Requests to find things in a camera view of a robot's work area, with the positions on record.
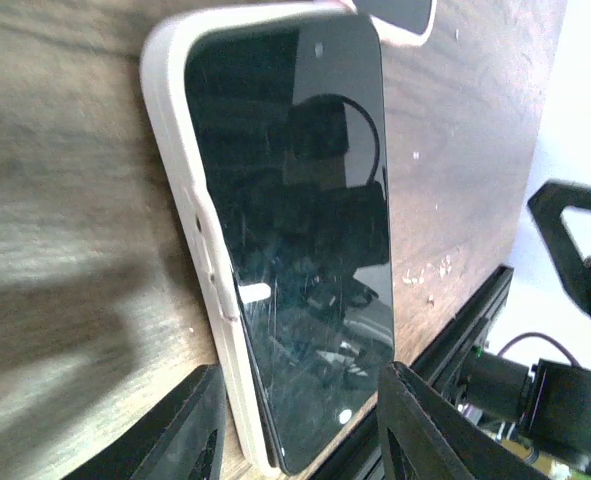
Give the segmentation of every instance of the white spot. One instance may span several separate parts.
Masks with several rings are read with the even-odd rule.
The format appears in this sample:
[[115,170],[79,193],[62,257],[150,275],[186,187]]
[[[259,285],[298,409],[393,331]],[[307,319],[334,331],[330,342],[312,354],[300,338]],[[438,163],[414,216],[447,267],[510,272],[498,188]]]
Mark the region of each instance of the white spot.
[[239,287],[239,296],[244,305],[266,300],[271,297],[271,293],[271,287],[265,283],[254,283],[253,285]]
[[342,410],[339,414],[339,423],[346,425],[352,416],[353,412],[351,412],[348,408],[346,410]]

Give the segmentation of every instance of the wooden surface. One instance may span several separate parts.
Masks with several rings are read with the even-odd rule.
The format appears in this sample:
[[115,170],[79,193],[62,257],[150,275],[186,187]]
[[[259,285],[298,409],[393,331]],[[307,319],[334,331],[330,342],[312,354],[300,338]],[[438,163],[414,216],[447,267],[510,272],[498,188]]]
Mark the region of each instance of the wooden surface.
[[[0,0],[0,479],[60,477],[217,360],[137,70],[215,3]],[[384,48],[399,360],[510,250],[564,4],[438,0]],[[223,472],[257,477],[230,419]]]

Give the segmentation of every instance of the white wall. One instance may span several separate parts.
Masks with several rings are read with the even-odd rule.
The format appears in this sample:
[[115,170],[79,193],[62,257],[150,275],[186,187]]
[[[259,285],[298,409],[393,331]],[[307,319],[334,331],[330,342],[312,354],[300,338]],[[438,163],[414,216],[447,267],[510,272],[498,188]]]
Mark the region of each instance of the white wall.
[[[591,185],[591,0],[568,2],[524,204],[550,178]],[[564,218],[582,253],[590,254],[591,216],[573,211]],[[490,350],[520,333],[540,331],[591,369],[591,319],[565,295],[526,209],[507,263],[515,267],[515,277],[508,305],[490,334]],[[525,340],[507,354],[524,364],[540,357],[564,358],[538,339]]]

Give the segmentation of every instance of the black cylinder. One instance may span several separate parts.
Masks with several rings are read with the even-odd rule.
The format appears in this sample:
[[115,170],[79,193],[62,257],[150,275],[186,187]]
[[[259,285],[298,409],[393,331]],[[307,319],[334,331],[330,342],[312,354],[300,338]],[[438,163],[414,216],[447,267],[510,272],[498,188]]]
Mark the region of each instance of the black cylinder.
[[522,394],[530,383],[527,367],[473,351],[462,365],[460,380],[467,384],[467,403],[508,422],[519,420]]

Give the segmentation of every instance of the wooden table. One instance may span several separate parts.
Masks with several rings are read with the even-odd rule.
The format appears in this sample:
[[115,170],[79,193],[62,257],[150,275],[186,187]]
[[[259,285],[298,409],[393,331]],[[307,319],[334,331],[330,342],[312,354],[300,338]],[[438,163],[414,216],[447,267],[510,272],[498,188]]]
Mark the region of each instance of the wooden table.
[[[216,3],[0,1],[0,479],[60,477],[217,361],[138,77],[153,25]],[[384,48],[399,360],[511,248],[564,9],[438,0]],[[229,419],[223,478],[257,477]]]

